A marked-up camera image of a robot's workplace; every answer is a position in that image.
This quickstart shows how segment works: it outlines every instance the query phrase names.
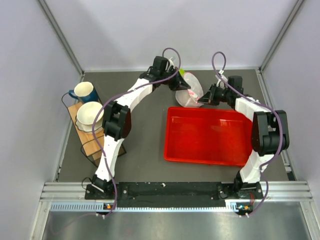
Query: green object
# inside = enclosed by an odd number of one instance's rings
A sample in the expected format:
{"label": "green object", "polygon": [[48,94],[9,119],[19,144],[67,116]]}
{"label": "green object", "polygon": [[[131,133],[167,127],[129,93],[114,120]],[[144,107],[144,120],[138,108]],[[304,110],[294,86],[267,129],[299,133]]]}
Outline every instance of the green object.
{"label": "green object", "polygon": [[183,70],[182,68],[179,69],[179,73],[181,74],[181,76],[184,76],[184,74],[186,73],[185,70]]}

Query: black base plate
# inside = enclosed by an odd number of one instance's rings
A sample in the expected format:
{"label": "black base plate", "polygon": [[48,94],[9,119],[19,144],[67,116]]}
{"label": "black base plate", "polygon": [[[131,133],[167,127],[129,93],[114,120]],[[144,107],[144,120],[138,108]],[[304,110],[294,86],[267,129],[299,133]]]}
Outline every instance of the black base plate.
{"label": "black base plate", "polygon": [[[88,184],[85,199],[113,200],[115,194],[113,187],[112,189],[104,193]],[[232,189],[232,183],[221,182],[119,182],[117,206],[123,208],[225,207],[225,199],[240,199]],[[258,189],[253,191],[255,199],[263,197],[262,191],[259,192]],[[242,195],[241,199],[250,199],[250,194]]]}

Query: bowl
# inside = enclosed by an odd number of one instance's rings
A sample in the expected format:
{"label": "bowl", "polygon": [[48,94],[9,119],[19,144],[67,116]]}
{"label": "bowl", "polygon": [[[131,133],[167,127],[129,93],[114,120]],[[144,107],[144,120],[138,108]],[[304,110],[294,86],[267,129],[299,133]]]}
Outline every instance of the bowl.
{"label": "bowl", "polygon": [[185,108],[201,107],[203,103],[199,103],[198,99],[204,95],[204,91],[202,90],[200,82],[191,72],[185,72],[183,79],[190,85],[191,89],[176,91],[176,101]]}
{"label": "bowl", "polygon": [[[99,102],[96,102],[96,101],[87,102],[79,108],[76,114],[76,118],[83,125],[92,125],[94,123],[94,120],[98,112],[102,107],[103,106]],[[96,121],[98,122],[103,115],[104,115],[104,110],[102,110],[102,112],[100,113]]]}

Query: wooden stand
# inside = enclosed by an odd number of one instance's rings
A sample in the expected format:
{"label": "wooden stand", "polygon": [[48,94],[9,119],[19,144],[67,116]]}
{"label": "wooden stand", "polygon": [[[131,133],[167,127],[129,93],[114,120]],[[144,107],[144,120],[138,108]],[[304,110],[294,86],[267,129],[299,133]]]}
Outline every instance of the wooden stand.
{"label": "wooden stand", "polygon": [[[100,150],[99,145],[97,144],[94,135],[91,133],[85,133],[83,131],[80,131],[76,125],[76,116],[79,108],[82,106],[82,102],[78,102],[75,105],[69,106],[68,111],[70,114],[70,117],[72,119],[73,125],[75,127],[76,133],[79,136],[80,142],[82,144],[84,153],[87,157],[92,157],[94,164],[96,166],[99,165],[102,151]],[[98,138],[99,143],[103,146],[105,142],[104,138],[104,131],[100,131],[96,134],[96,137]],[[118,156],[121,156],[126,153],[126,150],[123,146],[120,147]]]}

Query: mug handle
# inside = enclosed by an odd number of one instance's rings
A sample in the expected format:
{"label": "mug handle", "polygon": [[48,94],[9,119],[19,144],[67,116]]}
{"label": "mug handle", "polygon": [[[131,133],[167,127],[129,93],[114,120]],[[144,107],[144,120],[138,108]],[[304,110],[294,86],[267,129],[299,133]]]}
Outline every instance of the mug handle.
{"label": "mug handle", "polygon": [[69,90],[68,92],[69,96],[72,97],[73,99],[78,99],[78,97],[75,94],[75,91],[74,90]]}

